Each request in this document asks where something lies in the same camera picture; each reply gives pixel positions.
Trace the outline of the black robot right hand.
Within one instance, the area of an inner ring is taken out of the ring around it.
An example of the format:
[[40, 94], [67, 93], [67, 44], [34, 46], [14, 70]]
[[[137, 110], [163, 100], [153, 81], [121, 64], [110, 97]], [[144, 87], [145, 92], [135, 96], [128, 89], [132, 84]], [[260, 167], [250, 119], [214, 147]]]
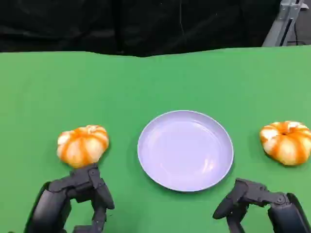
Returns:
[[220, 202], [214, 219], [226, 218], [231, 233], [243, 233], [241, 221], [249, 205], [269, 205], [268, 217], [275, 233], [309, 233], [311, 225], [293, 193], [271, 192], [262, 183], [237, 178], [233, 189]]

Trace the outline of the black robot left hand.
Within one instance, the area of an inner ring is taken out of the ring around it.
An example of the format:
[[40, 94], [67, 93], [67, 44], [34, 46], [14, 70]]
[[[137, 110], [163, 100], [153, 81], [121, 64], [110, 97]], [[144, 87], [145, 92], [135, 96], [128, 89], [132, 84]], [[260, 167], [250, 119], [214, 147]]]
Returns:
[[91, 201], [94, 214], [90, 225], [75, 226], [75, 233], [101, 233], [106, 211], [115, 208], [111, 193], [100, 177], [97, 163], [76, 168], [61, 179], [45, 183], [36, 197], [24, 232], [64, 233], [71, 212], [70, 201]]

